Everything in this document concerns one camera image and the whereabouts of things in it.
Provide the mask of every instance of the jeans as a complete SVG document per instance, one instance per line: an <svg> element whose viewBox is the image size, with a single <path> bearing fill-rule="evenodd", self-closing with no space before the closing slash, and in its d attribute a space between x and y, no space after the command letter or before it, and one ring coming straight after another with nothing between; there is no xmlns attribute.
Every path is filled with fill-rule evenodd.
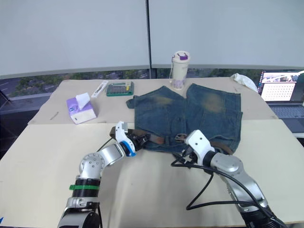
<svg viewBox="0 0 304 228"><path fill-rule="evenodd" d="M175 137L200 129L210 141L223 143L235 151L240 141L240 99L240 94L192 84L186 99L162 86L142 96L134 96L127 101L127 106L135 109L136 129L165 139L164 144L148 142L145 149L181 152L187 145Z"/></svg>

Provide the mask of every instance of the green calculator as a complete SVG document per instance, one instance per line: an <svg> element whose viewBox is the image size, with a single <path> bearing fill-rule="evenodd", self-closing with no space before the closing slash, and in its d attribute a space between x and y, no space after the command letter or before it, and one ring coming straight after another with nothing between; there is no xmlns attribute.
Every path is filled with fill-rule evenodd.
<svg viewBox="0 0 304 228"><path fill-rule="evenodd" d="M134 83L131 81L111 83L106 90L107 96L130 96L134 92Z"/></svg>

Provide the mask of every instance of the black cable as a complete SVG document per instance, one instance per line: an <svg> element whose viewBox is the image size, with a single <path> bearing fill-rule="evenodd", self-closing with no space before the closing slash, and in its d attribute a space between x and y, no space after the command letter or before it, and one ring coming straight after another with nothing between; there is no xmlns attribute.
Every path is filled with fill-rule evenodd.
<svg viewBox="0 0 304 228"><path fill-rule="evenodd" d="M151 35L150 35L150 16L149 16L149 0L146 0L146 19L147 19L147 33L148 33L148 50L149 50L149 65L150 65L150 78L152 75L152 58L151 58Z"/></svg>
<svg viewBox="0 0 304 228"><path fill-rule="evenodd" d="M273 213L271 213L270 211L268 211L266 208L263 208L259 202L257 201L257 199L254 197L254 195L241 183L239 182L237 179L229 176L228 174L224 173L224 172L221 172L221 171L218 171L216 169L213 169L211 167L206 167L206 166L199 166L199 165L193 165L193 164L176 164L177 162L180 161L180 159L182 159L183 157L180 156L179 154L177 154L177 156L179 156L179 158L177 160L175 160L174 162L171 163L171 166L173 167L188 167L188 168L197 168L197 169L202 169L202 170L208 170L208 171L211 171L211 172L215 172L219 175L222 175L224 177L227 177L228 179L232 180L233 182L235 182L236 184L238 184L250 197L251 199L254 201L254 205L253 206L256 206L258 207L262 213L270 218L271 220L273 220L274 222L276 222L277 224L279 224L280 226L283 226L283 227L287 227L280 219L278 219Z"/></svg>
<svg viewBox="0 0 304 228"><path fill-rule="evenodd" d="M99 215L99 223L100 223L100 228L103 228L103 221L101 219L101 211L100 211L100 205L98 204L98 215Z"/></svg>
<svg viewBox="0 0 304 228"><path fill-rule="evenodd" d="M195 205L195 206L193 206L193 207L191 207L191 206L192 206L192 204L198 199L198 197L201 196L201 194L205 191L205 189L209 186L209 184L211 183L211 181L212 181L212 179L213 179L213 176L214 176L214 174L212 173L212 174L210 175L210 178L209 178L207 184L205 184L205 186L204 186L203 189L197 194L197 196L194 197L194 199L186 206L186 210L192 210L192 209L195 209L195 208L199 208L198 205Z"/></svg>
<svg viewBox="0 0 304 228"><path fill-rule="evenodd" d="M111 141L112 138L110 138L108 141L106 141L97 151L100 151L108 142Z"/></svg>
<svg viewBox="0 0 304 228"><path fill-rule="evenodd" d="M222 204L246 204L246 205L250 205L250 206L255 206L255 203L252 202L247 202L247 201L238 201L238 200L230 200L230 201L214 201L214 202L208 202L208 203L201 203L198 205L194 205L193 207L191 207L191 209L187 209L187 210L192 210L195 208L202 208L202 207L206 207L206 206L210 206L210 205L222 205Z"/></svg>

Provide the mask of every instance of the laptop keyboard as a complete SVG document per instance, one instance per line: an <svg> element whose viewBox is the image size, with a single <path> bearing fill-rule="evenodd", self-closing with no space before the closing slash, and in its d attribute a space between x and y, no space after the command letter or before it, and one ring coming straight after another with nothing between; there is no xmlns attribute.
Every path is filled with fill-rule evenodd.
<svg viewBox="0 0 304 228"><path fill-rule="evenodd" d="M304 118L304 106L271 106L270 108L280 119Z"/></svg>

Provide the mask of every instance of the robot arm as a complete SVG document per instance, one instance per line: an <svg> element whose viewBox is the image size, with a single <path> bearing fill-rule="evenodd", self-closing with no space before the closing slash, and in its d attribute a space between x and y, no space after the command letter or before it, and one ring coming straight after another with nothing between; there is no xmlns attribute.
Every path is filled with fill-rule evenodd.
<svg viewBox="0 0 304 228"><path fill-rule="evenodd" d="M249 203L258 203L260 206L236 204L238 211L249 228L278 228L281 227L268 206L268 202L263 195L260 187L244 170L242 161L232 155L215 152L210 142L200 130L193 131L185 140L193 152L191 157L194 158L198 165L212 168L216 171L226 174L221 175L221 179L226 183L228 192L233 200L246 201ZM241 183L248 191L245 191L239 184L231 178Z"/></svg>
<svg viewBox="0 0 304 228"><path fill-rule="evenodd" d="M120 121L115 127L117 143L95 153L86 155L79 165L75 185L70 186L72 197L67 200L66 208L58 228L98 228L101 222L99 209L99 186L104 168L113 165L126 156L136 155L146 137L128 137L127 124Z"/></svg>

